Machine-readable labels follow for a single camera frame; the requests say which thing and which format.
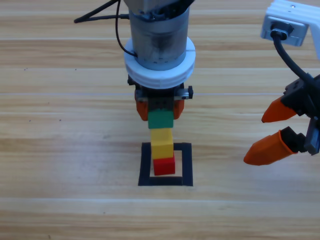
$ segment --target white bracket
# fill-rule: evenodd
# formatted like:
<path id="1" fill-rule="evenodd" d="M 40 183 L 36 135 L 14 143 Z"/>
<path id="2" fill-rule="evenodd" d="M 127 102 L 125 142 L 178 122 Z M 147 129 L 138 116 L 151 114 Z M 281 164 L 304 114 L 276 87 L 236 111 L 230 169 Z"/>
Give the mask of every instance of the white bracket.
<path id="1" fill-rule="evenodd" d="M 303 44 L 308 27 L 310 27 L 315 51 L 320 60 L 320 7 L 275 0 L 266 11 L 261 32 L 262 38 L 272 40 L 270 32 L 274 22 L 292 24 L 294 30 L 283 43 L 297 47 Z"/>
<path id="2" fill-rule="evenodd" d="M 132 39 L 125 45 L 125 49 L 134 51 Z M 196 48 L 188 37 L 185 58 L 179 66 L 169 70 L 150 70 L 140 65 L 134 56 L 124 53 L 124 62 L 128 75 L 136 83 L 150 89 L 170 89 L 187 81 L 194 71 L 196 64 Z"/>

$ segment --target toy block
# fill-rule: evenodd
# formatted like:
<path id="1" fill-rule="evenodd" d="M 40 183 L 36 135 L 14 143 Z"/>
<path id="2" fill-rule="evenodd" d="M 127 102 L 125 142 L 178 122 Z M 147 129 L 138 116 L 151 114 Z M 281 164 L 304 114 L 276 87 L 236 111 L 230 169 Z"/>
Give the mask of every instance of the toy block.
<path id="1" fill-rule="evenodd" d="M 169 175 L 176 173 L 175 155 L 173 157 L 154 159 L 153 160 L 154 175 Z"/>
<path id="2" fill-rule="evenodd" d="M 152 159 L 172 158 L 174 140 L 171 128 L 150 129 Z"/>
<path id="3" fill-rule="evenodd" d="M 174 112 L 155 110 L 148 112 L 149 129 L 169 129 L 174 127 Z"/>

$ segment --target green block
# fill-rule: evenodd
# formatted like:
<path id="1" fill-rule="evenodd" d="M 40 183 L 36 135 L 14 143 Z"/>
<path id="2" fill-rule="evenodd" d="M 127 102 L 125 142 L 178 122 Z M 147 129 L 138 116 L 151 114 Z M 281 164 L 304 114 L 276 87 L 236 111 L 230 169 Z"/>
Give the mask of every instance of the green block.
<path id="1" fill-rule="evenodd" d="M 156 110 L 148 112 L 149 129 L 172 129 L 174 127 L 174 112 Z"/>

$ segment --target black square outline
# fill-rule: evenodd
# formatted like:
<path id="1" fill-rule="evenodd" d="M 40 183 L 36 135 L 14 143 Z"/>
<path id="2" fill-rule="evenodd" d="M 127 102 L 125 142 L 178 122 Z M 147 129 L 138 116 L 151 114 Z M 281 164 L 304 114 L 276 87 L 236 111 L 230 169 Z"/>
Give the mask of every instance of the black square outline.
<path id="1" fill-rule="evenodd" d="M 189 186 L 193 187 L 192 145 L 182 142 L 174 143 L 175 151 L 182 151 L 182 176 L 152 176 L 151 143 L 144 142 L 141 147 L 141 164 L 138 186 Z"/>

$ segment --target table surface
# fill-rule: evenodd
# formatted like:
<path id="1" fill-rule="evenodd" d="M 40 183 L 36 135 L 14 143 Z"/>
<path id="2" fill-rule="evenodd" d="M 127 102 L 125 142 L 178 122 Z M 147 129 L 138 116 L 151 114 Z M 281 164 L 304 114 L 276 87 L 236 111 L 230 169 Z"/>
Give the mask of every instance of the table surface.
<path id="1" fill-rule="evenodd" d="M 260 38 L 271 1 L 197 0 L 191 8 L 197 59 L 186 84 L 196 94 L 173 136 L 192 143 L 193 187 L 138 186 L 150 135 L 114 20 L 73 23 L 104 3 L 0 1 L 0 239 L 319 240 L 319 156 L 243 162 L 254 142 L 289 125 L 305 134 L 309 122 L 261 122 L 297 79 Z M 119 34 L 130 37 L 127 20 Z M 285 48 L 319 74 L 310 33 L 302 47 Z"/>

